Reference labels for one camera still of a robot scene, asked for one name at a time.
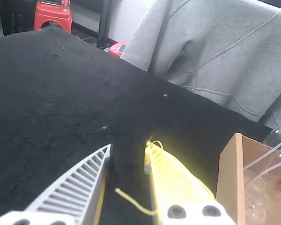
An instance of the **gray sweatshirt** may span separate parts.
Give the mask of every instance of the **gray sweatshirt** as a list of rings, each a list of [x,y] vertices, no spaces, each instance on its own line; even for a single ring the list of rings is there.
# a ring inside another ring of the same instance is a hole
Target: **gray sweatshirt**
[[[281,8],[257,0],[156,0],[121,58],[281,126]]]

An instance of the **black table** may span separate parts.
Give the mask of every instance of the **black table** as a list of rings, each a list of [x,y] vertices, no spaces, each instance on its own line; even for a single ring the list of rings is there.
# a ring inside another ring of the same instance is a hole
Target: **black table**
[[[0,38],[0,215],[25,209],[75,163],[114,143],[100,224],[152,224],[114,193],[119,187],[150,208],[150,136],[215,192],[232,135],[262,140],[269,131],[59,29]]]

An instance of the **cardboard box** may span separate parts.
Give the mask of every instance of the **cardboard box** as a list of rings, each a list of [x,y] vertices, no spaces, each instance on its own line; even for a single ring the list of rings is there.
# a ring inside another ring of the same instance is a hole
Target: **cardboard box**
[[[220,155],[216,198],[237,225],[251,225],[246,224],[244,165],[257,159],[269,149],[251,138],[236,133]],[[275,160],[273,157],[267,157],[250,170],[261,172],[269,163],[275,163]],[[281,168],[274,172],[281,174]],[[272,180],[267,180],[266,176],[263,178],[266,182],[266,197],[262,202],[267,216],[261,224],[281,225],[281,177],[272,183]]]

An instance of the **yellow thread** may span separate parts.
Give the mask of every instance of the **yellow thread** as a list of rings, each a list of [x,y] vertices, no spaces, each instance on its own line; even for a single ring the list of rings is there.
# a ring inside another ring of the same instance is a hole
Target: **yellow thread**
[[[156,140],[156,141],[153,141],[152,143],[153,143],[153,144],[154,144],[154,143],[158,143],[158,144],[160,145],[160,148],[161,148],[162,150],[164,150],[164,149],[163,149],[163,144],[162,144],[160,141]]]
[[[116,188],[115,192],[118,193],[121,197],[125,198],[127,201],[129,201],[132,205],[134,205],[142,213],[147,214],[149,216],[154,216],[157,213],[157,211],[147,210],[146,208],[141,206],[136,200],[134,200],[128,194],[123,192],[120,188]]]

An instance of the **red object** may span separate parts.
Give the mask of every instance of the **red object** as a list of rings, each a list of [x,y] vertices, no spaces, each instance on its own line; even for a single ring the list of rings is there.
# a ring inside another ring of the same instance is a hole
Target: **red object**
[[[114,55],[115,57],[120,58],[124,49],[125,49],[125,47],[126,47],[126,45],[127,45],[126,42],[118,42],[118,43],[112,45],[109,48],[108,52],[110,54]]]
[[[72,14],[69,6],[69,0],[62,0],[61,5],[37,2],[34,15],[34,29],[41,29],[46,22],[55,22],[63,30],[71,33]]]

